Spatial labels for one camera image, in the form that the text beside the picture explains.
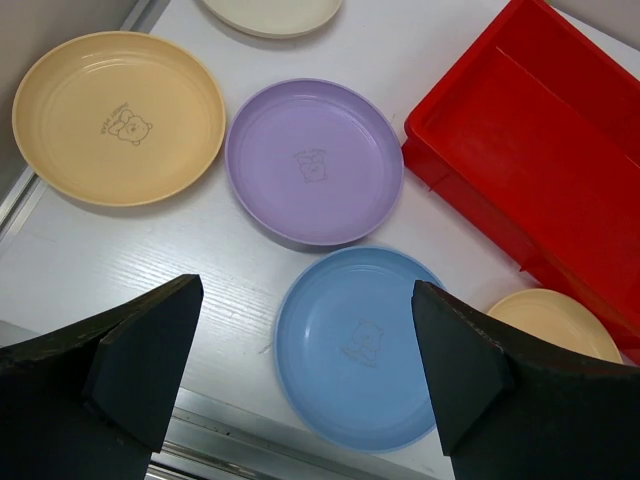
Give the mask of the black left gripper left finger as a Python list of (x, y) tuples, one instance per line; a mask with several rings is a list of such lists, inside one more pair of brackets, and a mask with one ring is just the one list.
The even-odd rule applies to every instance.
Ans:
[(4, 479), (142, 479), (195, 336), (196, 274), (1, 350)]

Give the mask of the purple plate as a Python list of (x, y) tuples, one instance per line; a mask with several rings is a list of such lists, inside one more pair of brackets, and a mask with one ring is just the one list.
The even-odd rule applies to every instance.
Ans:
[(393, 212), (400, 142), (369, 100), (340, 84), (292, 79), (257, 92), (225, 144), (231, 188), (259, 224), (294, 243), (357, 241)]

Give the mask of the cream white plate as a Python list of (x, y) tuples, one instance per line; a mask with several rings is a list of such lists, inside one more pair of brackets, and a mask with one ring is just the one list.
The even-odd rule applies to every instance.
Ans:
[(243, 33), (268, 39), (309, 34), (328, 23), (341, 0), (206, 0), (220, 20)]

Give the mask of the yellow plate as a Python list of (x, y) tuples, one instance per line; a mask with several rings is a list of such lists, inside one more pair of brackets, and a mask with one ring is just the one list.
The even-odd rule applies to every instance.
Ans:
[(28, 70), (12, 129), (25, 161), (60, 193), (131, 207), (167, 199), (206, 172), (226, 110), (215, 78), (189, 52), (109, 31), (69, 40)]
[(542, 288), (519, 291), (498, 301), (487, 314), (556, 346), (623, 364), (618, 347), (600, 320), (559, 292)]

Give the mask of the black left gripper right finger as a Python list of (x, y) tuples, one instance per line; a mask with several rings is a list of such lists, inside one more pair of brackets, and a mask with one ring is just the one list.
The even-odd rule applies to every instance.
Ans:
[(433, 283), (412, 315), (443, 453), (458, 479), (635, 479), (639, 370), (483, 314)]

